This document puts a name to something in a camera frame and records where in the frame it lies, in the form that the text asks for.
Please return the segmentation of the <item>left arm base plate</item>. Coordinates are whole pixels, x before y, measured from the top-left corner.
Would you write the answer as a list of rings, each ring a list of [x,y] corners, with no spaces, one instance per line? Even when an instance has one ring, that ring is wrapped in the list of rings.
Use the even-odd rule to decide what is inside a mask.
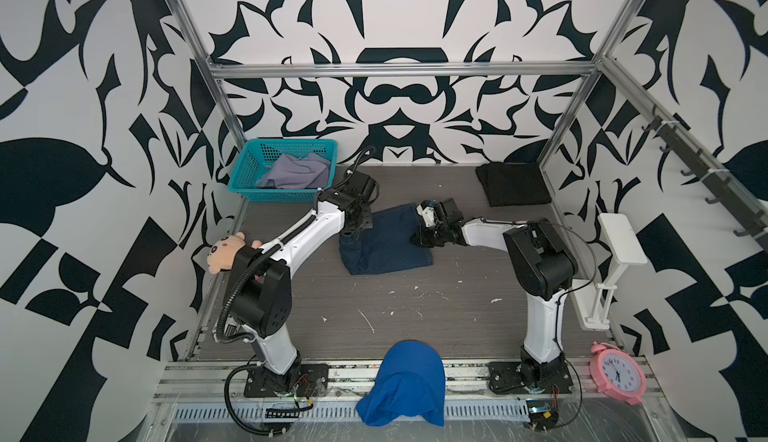
[[[313,397],[326,392],[330,366],[327,364],[294,363],[285,374],[276,374],[266,367],[248,370],[244,396],[267,398],[285,395]]]

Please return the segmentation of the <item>lavender grey skirt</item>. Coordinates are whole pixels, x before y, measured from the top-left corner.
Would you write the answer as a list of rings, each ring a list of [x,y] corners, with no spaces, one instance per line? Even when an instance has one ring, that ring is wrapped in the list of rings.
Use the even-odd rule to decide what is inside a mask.
[[[306,157],[282,154],[257,183],[258,188],[304,190],[324,188],[330,177],[329,160],[316,153]]]

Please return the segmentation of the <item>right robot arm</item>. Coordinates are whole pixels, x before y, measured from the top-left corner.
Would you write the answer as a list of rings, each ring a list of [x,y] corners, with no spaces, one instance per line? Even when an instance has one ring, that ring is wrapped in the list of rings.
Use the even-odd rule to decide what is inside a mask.
[[[567,367],[561,344],[564,302],[578,271],[575,258],[547,219],[506,222],[466,218],[452,199],[424,201],[411,241],[421,247],[447,244],[507,253],[526,293],[527,328],[514,389],[540,390]]]

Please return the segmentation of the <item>black skirt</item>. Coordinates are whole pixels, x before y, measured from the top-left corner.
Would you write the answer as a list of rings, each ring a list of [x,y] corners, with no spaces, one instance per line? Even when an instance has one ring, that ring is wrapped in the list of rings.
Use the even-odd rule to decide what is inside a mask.
[[[546,205],[552,202],[535,163],[490,162],[475,174],[491,207]]]

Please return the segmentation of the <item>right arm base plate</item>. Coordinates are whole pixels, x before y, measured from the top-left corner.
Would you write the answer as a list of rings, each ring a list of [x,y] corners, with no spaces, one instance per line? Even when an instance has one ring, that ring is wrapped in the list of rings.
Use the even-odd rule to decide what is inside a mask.
[[[573,378],[564,359],[540,364],[533,360],[487,364],[488,387],[497,395],[546,394],[553,391],[570,394]]]

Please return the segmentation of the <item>dark blue denim skirt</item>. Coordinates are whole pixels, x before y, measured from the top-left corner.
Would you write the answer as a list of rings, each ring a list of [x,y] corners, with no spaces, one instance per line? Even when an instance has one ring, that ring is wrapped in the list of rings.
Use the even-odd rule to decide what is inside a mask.
[[[370,229],[339,237],[341,261],[351,275],[380,275],[433,264],[431,251],[411,242],[421,221],[414,204],[375,212],[372,220]]]

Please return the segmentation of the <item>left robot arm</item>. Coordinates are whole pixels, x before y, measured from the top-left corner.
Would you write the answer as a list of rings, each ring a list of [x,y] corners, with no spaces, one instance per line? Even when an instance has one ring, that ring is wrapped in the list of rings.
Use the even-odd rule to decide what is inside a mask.
[[[259,248],[235,252],[213,337],[219,344],[254,346],[263,356],[256,369],[278,392],[289,391],[301,365],[286,326],[292,277],[329,238],[372,228],[371,205],[378,194],[372,177],[348,170],[341,182],[319,191],[312,209],[285,232]]]

